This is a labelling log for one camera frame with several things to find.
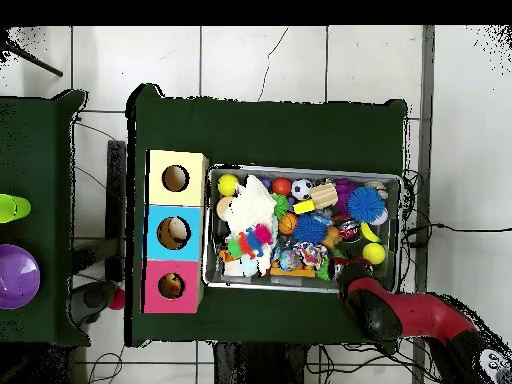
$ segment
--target green table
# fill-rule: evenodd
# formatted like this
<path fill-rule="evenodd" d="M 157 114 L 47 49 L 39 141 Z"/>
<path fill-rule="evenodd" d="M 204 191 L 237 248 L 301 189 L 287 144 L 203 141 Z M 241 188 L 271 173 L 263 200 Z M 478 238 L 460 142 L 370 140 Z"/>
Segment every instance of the green table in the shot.
<path fill-rule="evenodd" d="M 125 310 L 126 342 L 363 341 L 337 296 L 328 294 L 207 287 L 197 314 L 141 314 L 145 151 L 200 152 L 210 164 L 254 163 L 401 174 L 405 102 L 245 103 L 209 98 L 166 99 L 159 93 L 158 87 L 143 84 L 127 103 L 126 279 L 128 291 L 132 283 L 133 297 Z M 130 192 L 133 181 L 134 192 Z"/>
<path fill-rule="evenodd" d="M 30 215 L 0 225 L 0 243 L 28 250 L 41 270 L 36 297 L 26 306 L 0 310 L 0 341 L 85 345 L 87 336 L 69 320 L 72 232 L 71 119 L 85 92 L 54 99 L 0 98 L 0 193 L 25 197 Z"/>

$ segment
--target box hole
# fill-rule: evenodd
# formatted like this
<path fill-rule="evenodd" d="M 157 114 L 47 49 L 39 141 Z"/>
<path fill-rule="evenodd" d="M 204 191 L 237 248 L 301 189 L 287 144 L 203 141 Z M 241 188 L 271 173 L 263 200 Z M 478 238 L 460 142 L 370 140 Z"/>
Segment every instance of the box hole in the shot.
<path fill-rule="evenodd" d="M 177 299 L 183 295 L 185 282 L 176 273 L 165 274 L 158 280 L 158 291 L 166 299 Z"/>
<path fill-rule="evenodd" d="M 168 166 L 162 173 L 162 184 L 174 193 L 185 190 L 189 181 L 188 171 L 181 165 Z"/>
<path fill-rule="evenodd" d="M 179 216 L 165 218 L 156 230 L 160 244 L 170 250 L 182 249 L 190 239 L 190 226 Z"/>

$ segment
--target stacked boxes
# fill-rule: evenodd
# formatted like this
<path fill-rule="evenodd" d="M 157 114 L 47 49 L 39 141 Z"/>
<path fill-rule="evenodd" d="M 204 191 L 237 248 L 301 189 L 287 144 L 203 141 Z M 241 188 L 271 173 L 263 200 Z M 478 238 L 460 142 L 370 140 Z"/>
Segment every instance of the stacked boxes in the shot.
<path fill-rule="evenodd" d="M 149 151 L 143 313 L 197 312 L 207 168 L 201 153 Z"/>

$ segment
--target soccer ball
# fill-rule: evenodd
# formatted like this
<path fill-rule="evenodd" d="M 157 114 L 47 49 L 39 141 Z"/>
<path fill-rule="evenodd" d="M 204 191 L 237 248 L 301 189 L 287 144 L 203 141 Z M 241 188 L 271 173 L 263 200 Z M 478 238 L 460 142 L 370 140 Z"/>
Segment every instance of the soccer ball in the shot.
<path fill-rule="evenodd" d="M 313 184 L 311 184 L 311 181 L 305 178 L 294 181 L 292 184 L 292 196 L 299 201 L 311 199 L 312 188 Z"/>

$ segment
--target yellow ball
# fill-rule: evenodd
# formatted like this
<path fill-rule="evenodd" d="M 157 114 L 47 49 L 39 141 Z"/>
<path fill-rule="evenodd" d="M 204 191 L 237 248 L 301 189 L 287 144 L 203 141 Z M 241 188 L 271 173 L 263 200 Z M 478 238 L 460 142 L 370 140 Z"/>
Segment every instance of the yellow ball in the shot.
<path fill-rule="evenodd" d="M 232 174 L 224 174 L 219 178 L 217 188 L 219 189 L 220 194 L 223 196 L 233 196 L 235 194 L 235 188 L 237 184 L 238 178 Z"/>
<path fill-rule="evenodd" d="M 386 250 L 380 244 L 369 243 L 363 248 L 363 258 L 378 265 L 386 259 Z"/>

